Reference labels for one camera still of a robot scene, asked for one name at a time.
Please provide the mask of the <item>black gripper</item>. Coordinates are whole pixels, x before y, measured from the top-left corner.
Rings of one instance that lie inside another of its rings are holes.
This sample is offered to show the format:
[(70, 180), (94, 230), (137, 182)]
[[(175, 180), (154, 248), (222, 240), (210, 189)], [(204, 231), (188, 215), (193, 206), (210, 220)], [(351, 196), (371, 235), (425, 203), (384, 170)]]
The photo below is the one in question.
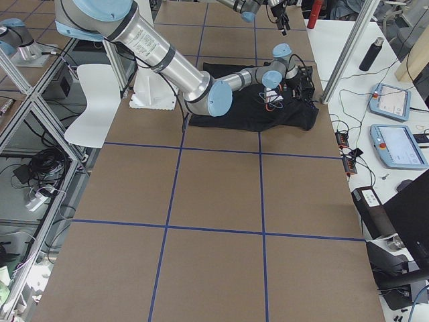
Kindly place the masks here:
[(298, 78), (294, 87), (295, 97), (303, 101), (313, 100), (315, 86), (312, 80), (313, 68), (311, 66), (299, 66)]
[(290, 30), (289, 19), (286, 17), (286, 7), (286, 3), (276, 3), (270, 5), (271, 12), (275, 17), (275, 24), (277, 25), (277, 28), (282, 31), (284, 36)]

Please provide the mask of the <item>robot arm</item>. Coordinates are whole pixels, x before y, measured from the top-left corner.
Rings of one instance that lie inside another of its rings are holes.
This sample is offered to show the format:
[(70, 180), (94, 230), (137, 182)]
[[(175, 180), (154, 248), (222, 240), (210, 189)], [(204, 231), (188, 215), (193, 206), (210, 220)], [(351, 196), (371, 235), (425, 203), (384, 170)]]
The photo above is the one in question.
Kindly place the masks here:
[(245, 68), (214, 79), (191, 65), (169, 41), (144, 19), (136, 1), (55, 1), (56, 28), (64, 36), (88, 41), (121, 43), (154, 73), (165, 76), (180, 90), (189, 112), (218, 117), (226, 114), (233, 92), (262, 84), (274, 89), (280, 83), (300, 84), (300, 72), (290, 47), (273, 50), (264, 66)]
[(290, 30), (289, 17), (286, 13), (286, 7), (289, 5), (289, 1), (219, 0), (219, 3), (239, 13), (242, 20), (247, 23), (255, 21), (259, 8), (264, 5), (266, 9), (271, 10), (273, 18), (275, 19), (272, 23), (276, 24), (283, 36)]

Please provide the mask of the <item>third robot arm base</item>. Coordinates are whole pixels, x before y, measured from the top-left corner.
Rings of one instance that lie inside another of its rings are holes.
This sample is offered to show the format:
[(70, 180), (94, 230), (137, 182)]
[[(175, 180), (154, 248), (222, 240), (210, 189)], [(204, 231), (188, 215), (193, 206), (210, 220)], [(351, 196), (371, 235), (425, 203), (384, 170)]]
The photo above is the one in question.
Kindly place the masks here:
[(47, 55), (43, 55), (43, 48), (22, 20), (9, 18), (1, 21), (1, 50), (15, 66), (43, 67), (48, 59)]

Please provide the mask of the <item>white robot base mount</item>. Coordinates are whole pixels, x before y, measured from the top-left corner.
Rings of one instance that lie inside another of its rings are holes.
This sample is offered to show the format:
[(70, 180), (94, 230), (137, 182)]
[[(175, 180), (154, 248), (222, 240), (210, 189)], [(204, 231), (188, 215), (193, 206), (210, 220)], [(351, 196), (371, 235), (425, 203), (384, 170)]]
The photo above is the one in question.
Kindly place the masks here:
[(173, 85), (171, 88), (160, 74), (139, 66), (129, 106), (132, 109), (173, 111), (176, 97), (172, 89), (177, 87)]

